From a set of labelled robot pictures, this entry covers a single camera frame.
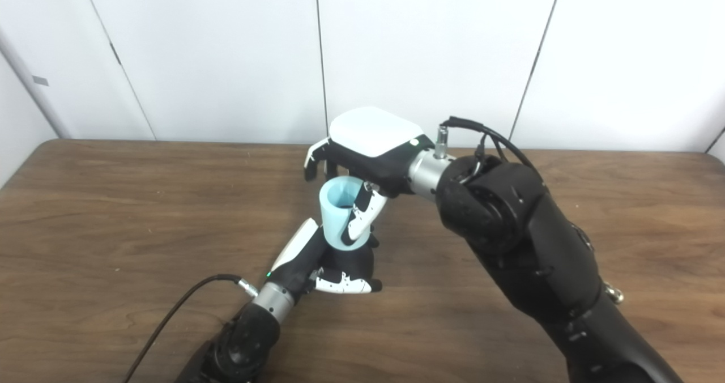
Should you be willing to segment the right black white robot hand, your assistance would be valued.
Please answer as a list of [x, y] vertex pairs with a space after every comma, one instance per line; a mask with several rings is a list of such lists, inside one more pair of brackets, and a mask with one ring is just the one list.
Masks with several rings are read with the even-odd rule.
[[336, 169], [347, 169], [362, 182], [357, 187], [344, 228], [329, 236], [333, 247], [348, 250], [370, 228], [388, 199], [413, 195], [410, 166], [420, 153], [433, 148], [422, 128], [376, 107], [362, 107], [333, 119], [329, 134], [310, 146], [304, 163], [305, 181], [316, 178], [325, 162], [327, 180]]

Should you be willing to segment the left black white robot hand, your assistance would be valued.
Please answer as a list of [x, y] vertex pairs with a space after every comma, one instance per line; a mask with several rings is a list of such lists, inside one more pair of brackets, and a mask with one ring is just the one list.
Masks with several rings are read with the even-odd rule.
[[348, 295], [380, 292], [382, 282], [373, 277], [378, 239], [371, 234], [362, 246], [339, 250], [328, 243], [323, 230], [312, 218], [306, 219], [280, 252], [267, 280], [290, 293], [295, 303], [313, 290]]

